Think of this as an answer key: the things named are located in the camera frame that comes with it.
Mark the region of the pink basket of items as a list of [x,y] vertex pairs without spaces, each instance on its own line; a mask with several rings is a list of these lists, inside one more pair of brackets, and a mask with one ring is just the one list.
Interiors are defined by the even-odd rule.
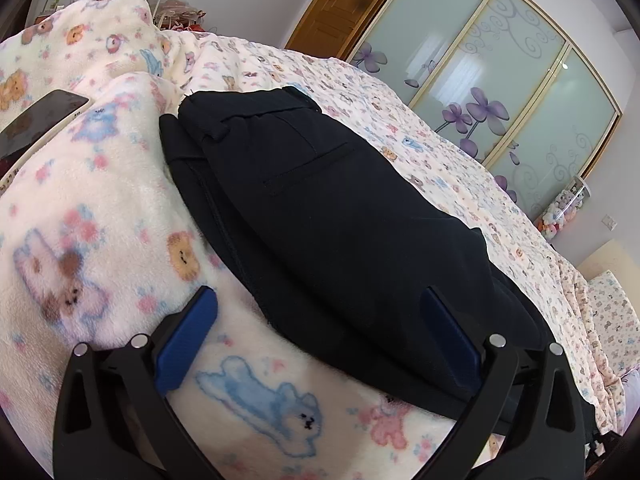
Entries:
[[183,0],[164,0],[154,12],[153,22],[159,29],[176,32],[194,32],[194,34],[214,34],[216,28],[205,29],[203,26],[206,12],[191,6]]

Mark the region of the black smartphone beige case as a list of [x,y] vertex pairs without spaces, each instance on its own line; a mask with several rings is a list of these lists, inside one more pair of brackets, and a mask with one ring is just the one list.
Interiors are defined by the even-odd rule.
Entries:
[[91,104],[88,96],[56,89],[23,110],[1,131],[1,182]]

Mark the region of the frosted glass sliding wardrobe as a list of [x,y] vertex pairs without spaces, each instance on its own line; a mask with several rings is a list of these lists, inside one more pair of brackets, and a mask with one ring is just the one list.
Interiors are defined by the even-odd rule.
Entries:
[[529,218],[591,168],[614,96],[532,0],[387,0],[350,54]]

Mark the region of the brown wooden door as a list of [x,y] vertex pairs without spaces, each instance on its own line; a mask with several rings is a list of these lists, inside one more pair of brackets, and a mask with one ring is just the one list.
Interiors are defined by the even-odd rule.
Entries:
[[311,0],[286,47],[344,60],[386,0]]

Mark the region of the cartoon print fleece blanket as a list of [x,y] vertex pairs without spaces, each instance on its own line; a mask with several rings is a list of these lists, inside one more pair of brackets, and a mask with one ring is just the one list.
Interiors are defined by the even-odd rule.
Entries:
[[555,252],[495,179],[360,70],[240,38],[163,32],[146,0],[78,0],[1,46],[1,120],[54,89],[88,110],[33,154],[1,196],[1,406],[26,448],[52,465],[55,405],[73,345],[119,346],[180,310],[198,286],[220,315],[195,361],[243,358],[268,387],[313,394],[322,421],[311,456],[283,453],[192,378],[170,402],[230,479],[408,479],[449,419],[393,405],[278,336],[198,232],[169,177],[158,118],[198,90],[292,84],[381,152],[422,196],[482,230],[565,348],[602,431],[626,399],[594,325],[582,274]]

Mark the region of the black pants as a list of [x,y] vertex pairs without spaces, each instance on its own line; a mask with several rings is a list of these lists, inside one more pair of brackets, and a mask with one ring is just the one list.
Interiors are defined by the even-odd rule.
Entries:
[[485,334],[552,341],[482,232],[303,92],[196,92],[160,116],[160,143],[198,229],[273,329],[363,384],[460,416],[472,392],[428,332],[428,288]]

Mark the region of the cartoon print pillow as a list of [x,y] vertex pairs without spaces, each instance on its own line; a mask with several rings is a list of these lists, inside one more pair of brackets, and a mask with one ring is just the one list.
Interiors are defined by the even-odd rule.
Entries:
[[606,270],[588,282],[594,326],[612,370],[623,377],[639,366],[640,324],[623,286]]

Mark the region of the white wall socket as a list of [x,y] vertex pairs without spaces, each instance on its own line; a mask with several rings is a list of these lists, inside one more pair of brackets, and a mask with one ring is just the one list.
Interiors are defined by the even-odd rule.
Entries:
[[606,214],[603,218],[602,218],[602,223],[606,226],[606,228],[610,231],[613,231],[616,226],[617,226],[617,222],[608,214]]

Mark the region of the cream headboard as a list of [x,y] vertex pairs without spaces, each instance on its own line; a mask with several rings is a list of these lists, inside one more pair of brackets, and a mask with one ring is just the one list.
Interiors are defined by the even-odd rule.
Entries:
[[611,271],[622,285],[639,277],[638,263],[634,262],[617,240],[609,240],[600,246],[577,269],[587,280],[592,280],[604,271]]

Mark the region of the clear tube of plush toys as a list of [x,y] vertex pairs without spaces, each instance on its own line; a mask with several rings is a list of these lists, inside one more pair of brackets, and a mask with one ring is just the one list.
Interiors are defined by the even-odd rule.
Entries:
[[590,188],[581,177],[574,177],[536,220],[535,226],[550,243],[582,209],[591,196]]

